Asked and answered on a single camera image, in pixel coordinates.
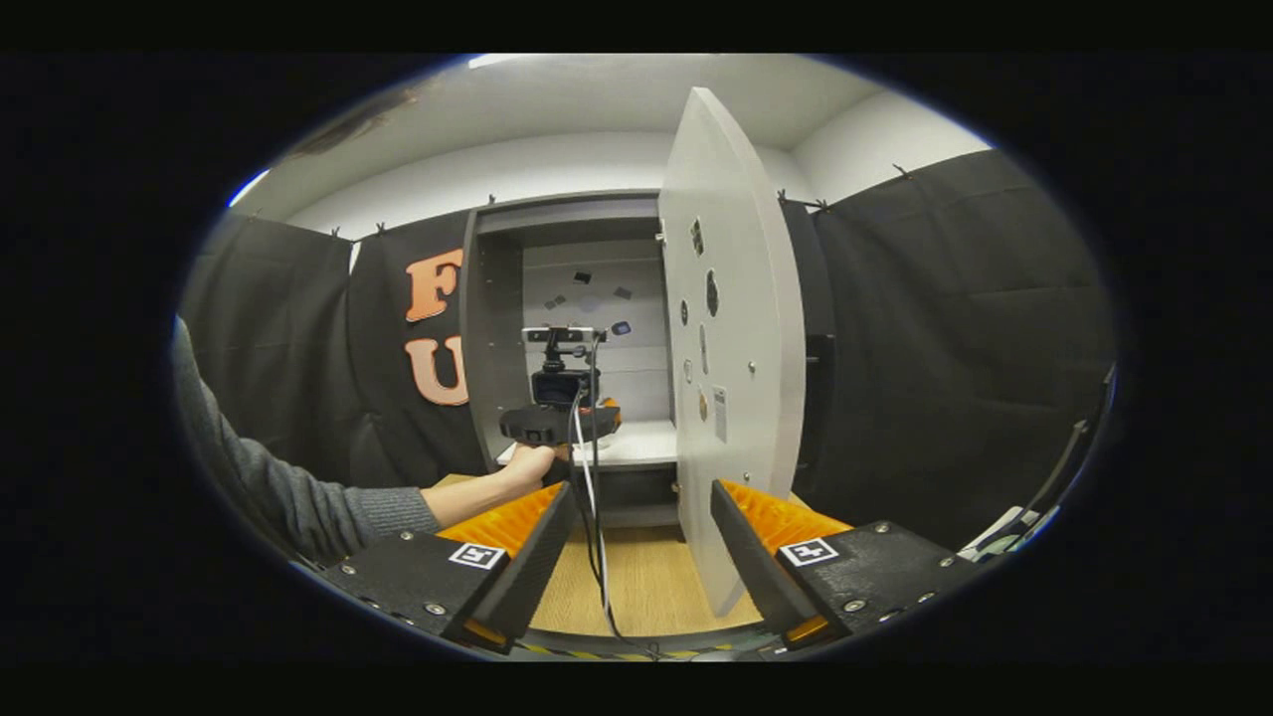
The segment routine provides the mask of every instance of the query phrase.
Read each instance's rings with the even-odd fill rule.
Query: ceiling
[[[798,55],[544,55],[472,69],[462,61],[341,118],[309,153],[278,163],[236,210],[250,205],[261,218],[286,220],[402,164],[496,141],[672,134],[693,87],[712,89],[754,144],[782,150],[881,90]]]

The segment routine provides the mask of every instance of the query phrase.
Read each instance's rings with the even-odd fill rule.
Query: door
[[[658,197],[671,325],[680,521],[718,617],[743,586],[712,482],[791,493],[805,410],[805,317],[791,237],[755,148],[690,92]]]

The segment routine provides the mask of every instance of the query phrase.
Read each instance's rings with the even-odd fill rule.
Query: gray sweater sleeve
[[[341,559],[402,530],[440,529],[418,488],[363,489],[320,482],[260,442],[239,437],[200,377],[190,333],[179,317],[173,344],[177,403],[195,456],[214,479],[236,480],[227,487],[246,493],[299,553],[316,561]]]

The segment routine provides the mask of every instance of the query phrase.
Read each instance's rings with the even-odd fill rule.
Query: yellow and black tape
[[[536,646],[531,643],[518,645],[528,651],[536,654],[551,655],[551,656],[566,656],[572,659],[588,659],[593,661],[653,661],[648,654],[593,654],[589,651],[565,651],[560,648],[547,648],[544,646]],[[671,659],[694,659],[695,656],[703,654],[712,654],[715,651],[733,651],[733,646],[723,643],[721,646],[713,646],[708,648],[694,648],[694,650],[680,650],[680,651],[663,651],[659,657]]]

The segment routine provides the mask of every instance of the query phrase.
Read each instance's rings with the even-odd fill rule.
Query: white wall
[[[596,132],[537,136],[463,149],[368,178],[298,211],[289,224],[360,238],[376,223],[401,226],[481,206],[488,195],[512,201],[578,191],[657,190],[672,153],[671,134]],[[778,189],[792,199],[813,192],[787,152],[756,148]]]
[[[793,152],[817,199],[836,203],[943,159],[990,145],[942,115],[894,92],[873,94],[825,124]]]

